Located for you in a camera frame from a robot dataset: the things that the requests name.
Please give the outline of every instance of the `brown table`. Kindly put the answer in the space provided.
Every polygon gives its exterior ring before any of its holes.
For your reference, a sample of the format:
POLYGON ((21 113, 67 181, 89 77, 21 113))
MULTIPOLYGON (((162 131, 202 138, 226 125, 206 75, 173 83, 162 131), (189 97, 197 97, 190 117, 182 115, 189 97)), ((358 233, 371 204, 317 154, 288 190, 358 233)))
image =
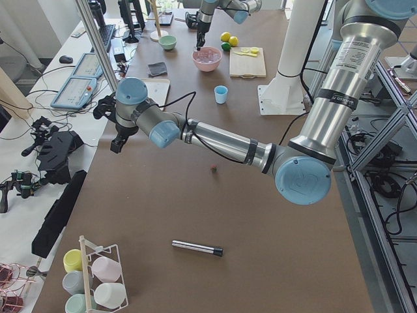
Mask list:
MULTIPOLYGON (((149 39, 152 24, 129 76, 146 77, 147 64, 164 61, 169 100, 197 91, 190 117, 264 143, 279 141, 293 117, 261 116, 257 85, 276 73, 287 27, 283 12, 262 11, 241 26, 216 12, 207 34, 207 45, 220 46, 220 33, 230 31, 241 46, 263 47, 266 79, 231 79, 228 55, 216 71, 200 72, 190 57, 195 31, 175 20, 168 31, 177 47, 164 52, 149 39), (219 84, 230 90, 224 105, 214 103, 219 84)), ((168 110, 184 112, 187 102, 168 110)), ((255 168, 180 141, 161 150, 142 133, 115 155, 109 151, 114 136, 108 124, 34 312, 63 311, 62 257, 78 247, 80 235, 119 245, 126 313, 373 312, 335 183, 323 201, 297 206, 255 168), (173 239, 219 245, 224 255, 173 248, 173 239)))

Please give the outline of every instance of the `black mouse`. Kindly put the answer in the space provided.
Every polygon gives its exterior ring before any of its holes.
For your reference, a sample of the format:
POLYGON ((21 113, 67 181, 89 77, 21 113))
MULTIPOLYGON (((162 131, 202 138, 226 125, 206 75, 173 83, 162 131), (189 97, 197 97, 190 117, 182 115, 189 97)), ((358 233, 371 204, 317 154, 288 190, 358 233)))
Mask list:
POLYGON ((64 63, 64 64, 70 64, 70 63, 72 63, 72 61, 73 61, 73 59, 71 57, 67 56, 67 55, 62 55, 59 58, 59 62, 64 63))

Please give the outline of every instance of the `yellow cup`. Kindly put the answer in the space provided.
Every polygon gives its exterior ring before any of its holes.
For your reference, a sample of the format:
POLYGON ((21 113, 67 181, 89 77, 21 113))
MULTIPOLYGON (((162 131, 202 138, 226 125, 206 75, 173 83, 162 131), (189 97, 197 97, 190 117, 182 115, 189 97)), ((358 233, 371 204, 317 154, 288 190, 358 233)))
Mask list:
POLYGON ((72 249, 64 255, 64 268, 67 273, 83 270, 81 250, 72 249))

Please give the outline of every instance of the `light blue cap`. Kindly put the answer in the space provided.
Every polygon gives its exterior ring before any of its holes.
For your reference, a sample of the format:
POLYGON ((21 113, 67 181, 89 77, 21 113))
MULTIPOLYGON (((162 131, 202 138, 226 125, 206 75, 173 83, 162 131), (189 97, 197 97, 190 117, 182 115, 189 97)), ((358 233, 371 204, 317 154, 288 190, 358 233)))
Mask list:
POLYGON ((309 156, 290 158, 275 175, 275 185, 285 199, 295 204, 308 205, 323 199, 332 178, 327 166, 309 156))
POLYGON ((404 20, 417 13, 417 0, 366 0, 366 4, 389 20, 404 20))
POLYGON ((332 39, 332 49, 333 51, 339 51, 342 41, 337 39, 332 39))
POLYGON ((249 16, 249 13, 247 13, 246 11, 237 11, 235 13, 235 16, 233 16, 233 19, 238 24, 241 24, 241 23, 245 22, 245 20, 248 16, 249 16))
POLYGON ((128 77, 119 83, 116 100, 127 105, 138 105, 148 97, 146 84, 136 77, 128 77))
POLYGON ((159 148, 167 147, 179 136, 180 129, 173 121, 162 121, 155 125, 149 133, 149 139, 159 148))

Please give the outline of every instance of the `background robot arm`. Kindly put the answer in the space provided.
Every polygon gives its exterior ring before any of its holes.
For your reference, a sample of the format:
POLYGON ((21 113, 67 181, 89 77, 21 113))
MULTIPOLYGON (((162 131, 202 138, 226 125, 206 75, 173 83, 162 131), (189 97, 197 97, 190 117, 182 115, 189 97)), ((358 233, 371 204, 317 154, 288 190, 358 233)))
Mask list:
POLYGON ((397 42, 417 8, 417 0, 410 0, 403 4, 401 14, 396 11, 387 15, 394 5, 390 1, 351 0, 340 31, 343 42, 338 54, 300 134, 287 147, 259 143, 194 119, 185 120, 177 113, 161 112, 147 97, 146 85, 137 78, 119 84, 115 101, 111 99, 109 105, 111 114, 102 115, 111 117, 118 131, 121 127, 125 133, 140 128, 158 147, 180 139, 229 160, 257 166, 275 179, 278 191, 289 201, 315 203, 330 190, 330 170, 336 161, 334 147, 381 51, 397 42))
POLYGON ((235 22, 241 24, 249 14, 261 9, 261 0, 202 0, 197 13, 197 50, 205 43, 216 8, 224 10, 235 22))

